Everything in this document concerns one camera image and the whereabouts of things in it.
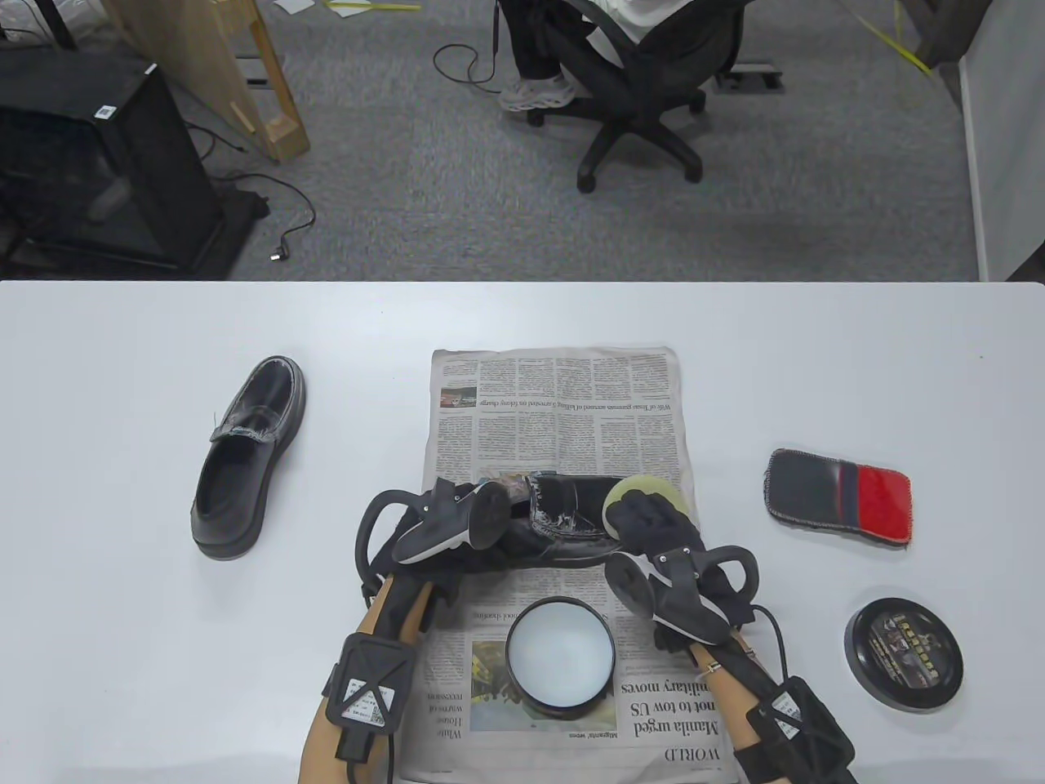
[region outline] gray carpet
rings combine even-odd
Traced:
[[[421,14],[342,20],[260,0],[311,138],[283,166],[218,149],[215,170],[265,170],[272,216],[239,279],[969,280],[976,275],[960,112],[831,0],[757,0],[741,59],[771,60],[785,95],[710,95],[706,115],[666,116],[704,159],[703,183],[627,137],[575,188],[591,123],[533,129],[495,99],[441,78],[440,45],[460,41],[488,68],[491,0],[421,0]],[[888,0],[857,0],[888,28]],[[507,47],[507,34],[502,36]],[[443,67],[463,72],[464,55]],[[498,66],[514,75],[510,52]],[[191,119],[223,125],[191,101]]]

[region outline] paper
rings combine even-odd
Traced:
[[[316,5],[316,0],[276,0],[276,5],[287,14],[297,14]]]
[[[424,487],[537,470],[669,480],[696,509],[678,360],[667,348],[437,351]],[[617,644],[611,693],[576,719],[533,711],[511,684],[508,629],[572,596]],[[613,596],[602,567],[469,575],[437,613],[414,670],[396,770],[427,784],[728,784],[725,725],[683,653]]]
[[[356,14],[366,14],[368,10],[370,10],[370,8],[339,8],[336,6],[330,6],[330,5],[328,5],[327,7],[330,8],[330,10],[332,10],[342,19],[347,19],[348,17],[354,17]]]

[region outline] qr code sticker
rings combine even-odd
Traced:
[[[355,692],[362,689],[365,685],[365,682],[359,681],[358,678],[350,678],[348,686],[345,688],[345,699],[348,699],[350,696],[355,694]],[[395,689],[390,689],[387,686],[379,686],[378,689],[380,689],[381,692],[381,699],[385,700],[386,710],[391,710],[392,700],[395,698]],[[381,709],[377,706],[377,700],[374,698],[374,693],[372,691],[367,691],[366,694],[342,711],[341,715],[345,718],[361,721],[364,724],[385,727],[385,717],[381,715]]]
[[[791,698],[791,695],[787,692],[784,692],[773,700],[773,708],[783,713],[785,716],[790,716],[795,721],[802,721],[802,711],[798,710],[797,702],[795,702],[794,699]],[[792,727],[786,721],[776,719],[776,725],[781,729],[781,732],[787,736],[788,740],[791,740],[791,738],[798,734],[798,728]]]

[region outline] white table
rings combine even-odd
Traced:
[[[561,344],[678,352],[705,539],[759,556],[862,784],[1041,781],[1043,335],[1031,284],[2,283],[0,781],[296,781],[364,612],[359,514],[419,489],[433,349]],[[305,421],[257,546],[212,561],[188,516],[207,438],[271,353],[303,367]],[[906,471],[911,548],[772,522],[787,444]],[[890,594],[961,643],[939,713],[846,668],[846,621]]]

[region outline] sneaker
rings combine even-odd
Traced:
[[[561,73],[550,79],[518,79],[501,91],[497,100],[509,112],[558,109],[576,97],[574,86]]]

